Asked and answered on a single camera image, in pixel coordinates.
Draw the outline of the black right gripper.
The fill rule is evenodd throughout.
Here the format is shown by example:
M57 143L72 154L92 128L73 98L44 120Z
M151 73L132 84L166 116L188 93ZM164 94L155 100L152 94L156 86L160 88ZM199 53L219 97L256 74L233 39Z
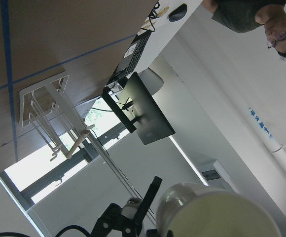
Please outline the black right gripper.
M124 237L138 237L143 229L143 220L160 186L162 179L155 176L143 199L132 197L124 207L111 203L95 223L92 237L106 237L112 230Z

